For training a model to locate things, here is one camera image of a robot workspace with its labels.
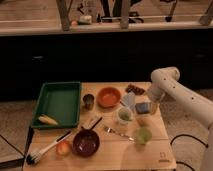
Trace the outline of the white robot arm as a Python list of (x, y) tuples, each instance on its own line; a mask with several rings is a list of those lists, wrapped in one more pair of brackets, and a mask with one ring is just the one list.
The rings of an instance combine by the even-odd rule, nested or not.
[(213, 171), (213, 102), (178, 82), (180, 72), (176, 67), (155, 69), (151, 73), (151, 86), (146, 91), (149, 99), (160, 102), (165, 94), (171, 96), (209, 131), (200, 171)]

